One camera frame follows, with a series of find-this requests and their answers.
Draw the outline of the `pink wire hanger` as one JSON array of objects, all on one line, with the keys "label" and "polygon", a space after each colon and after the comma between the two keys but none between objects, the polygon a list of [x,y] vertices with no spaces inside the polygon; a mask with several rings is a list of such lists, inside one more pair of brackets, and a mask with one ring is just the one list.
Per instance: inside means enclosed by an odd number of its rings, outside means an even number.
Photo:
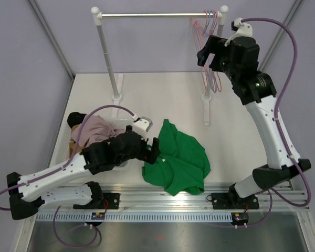
[{"label": "pink wire hanger", "polygon": [[[214,35],[214,32],[218,25],[218,11],[205,10],[204,13],[205,13],[205,25],[201,29],[201,33],[200,33],[201,39],[202,39],[202,46],[205,45],[210,35]],[[204,72],[205,72],[207,83],[210,89],[213,91],[213,93],[221,92],[222,83],[221,83],[220,76],[218,75],[218,73],[207,68],[204,68]]]}]

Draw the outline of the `green tank top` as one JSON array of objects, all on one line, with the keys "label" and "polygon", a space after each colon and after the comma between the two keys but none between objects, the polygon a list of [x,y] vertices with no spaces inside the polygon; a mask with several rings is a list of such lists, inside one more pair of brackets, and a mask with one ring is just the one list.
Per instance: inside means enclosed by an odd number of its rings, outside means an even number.
[{"label": "green tank top", "polygon": [[158,139],[161,153],[154,164],[146,162],[142,166],[144,181],[163,187],[172,196],[180,192],[204,193],[204,179],[211,171],[204,147],[168,119],[163,120]]}]

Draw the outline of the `mauve pink tank top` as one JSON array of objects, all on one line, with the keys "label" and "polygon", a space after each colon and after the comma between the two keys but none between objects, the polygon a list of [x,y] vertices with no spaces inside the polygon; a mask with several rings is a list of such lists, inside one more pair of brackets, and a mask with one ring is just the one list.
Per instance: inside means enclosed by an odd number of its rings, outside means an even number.
[{"label": "mauve pink tank top", "polygon": [[101,116],[91,116],[84,124],[81,135],[78,136],[82,124],[75,125],[71,131],[70,142],[75,143],[81,148],[90,146],[93,143],[102,142],[112,137],[124,133],[124,129],[116,127],[113,123],[104,120]]}]

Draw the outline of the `black tank top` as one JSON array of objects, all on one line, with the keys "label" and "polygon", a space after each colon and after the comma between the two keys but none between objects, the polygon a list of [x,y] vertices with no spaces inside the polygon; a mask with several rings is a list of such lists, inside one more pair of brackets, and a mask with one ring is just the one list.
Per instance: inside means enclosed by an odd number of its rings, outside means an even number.
[{"label": "black tank top", "polygon": [[85,113],[72,112],[69,114],[67,118],[67,124],[72,129],[74,126],[81,124],[85,117],[86,117]]}]

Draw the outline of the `tan brown tank top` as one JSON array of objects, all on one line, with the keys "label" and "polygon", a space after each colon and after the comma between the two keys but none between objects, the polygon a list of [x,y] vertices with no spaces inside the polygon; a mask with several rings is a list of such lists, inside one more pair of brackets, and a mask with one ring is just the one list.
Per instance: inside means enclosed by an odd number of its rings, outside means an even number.
[{"label": "tan brown tank top", "polygon": [[82,151],[82,148],[81,146],[78,146],[76,151],[75,151],[75,146],[76,146],[76,142],[75,140],[72,138],[72,133],[74,131],[76,131],[76,128],[79,127],[79,125],[74,125],[72,128],[71,128],[71,131],[70,131],[70,141],[69,141],[69,157],[72,156],[72,154],[76,154],[76,153],[80,153]]}]

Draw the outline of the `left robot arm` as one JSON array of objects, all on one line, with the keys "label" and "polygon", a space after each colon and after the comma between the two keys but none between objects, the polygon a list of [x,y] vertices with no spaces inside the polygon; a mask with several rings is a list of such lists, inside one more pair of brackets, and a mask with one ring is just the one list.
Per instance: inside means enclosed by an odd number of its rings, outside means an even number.
[{"label": "left robot arm", "polygon": [[98,209],[103,206],[104,195],[97,182],[89,181],[69,188],[65,184],[73,180],[111,171],[120,164],[137,159],[154,164],[160,155],[159,139],[152,146],[141,135],[127,126],[125,132],[96,142],[82,149],[56,166],[38,173],[7,175],[10,213],[14,220],[31,217],[42,208],[70,206],[74,209]]}]

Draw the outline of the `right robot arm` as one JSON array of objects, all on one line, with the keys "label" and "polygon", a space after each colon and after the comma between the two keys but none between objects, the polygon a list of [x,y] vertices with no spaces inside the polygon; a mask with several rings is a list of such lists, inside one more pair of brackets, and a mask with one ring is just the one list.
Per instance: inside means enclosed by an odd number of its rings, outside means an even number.
[{"label": "right robot arm", "polygon": [[209,68],[224,73],[232,90],[251,115],[265,148],[267,163],[255,168],[244,180],[229,187],[228,203],[240,208],[250,197],[288,181],[311,169],[311,162],[294,150],[282,122],[277,92],[271,77],[259,71],[260,48],[252,37],[232,40],[210,35],[197,53],[197,64],[204,66],[209,55],[214,58]]}]

